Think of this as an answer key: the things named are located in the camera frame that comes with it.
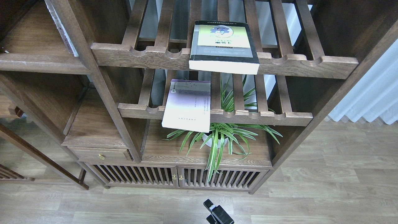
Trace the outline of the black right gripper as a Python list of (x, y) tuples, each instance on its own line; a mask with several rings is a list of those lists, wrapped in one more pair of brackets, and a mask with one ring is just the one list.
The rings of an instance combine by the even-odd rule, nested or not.
[(209, 199), (203, 204), (210, 211), (210, 215), (206, 218), (209, 224), (234, 224), (234, 220), (222, 206), (216, 207)]

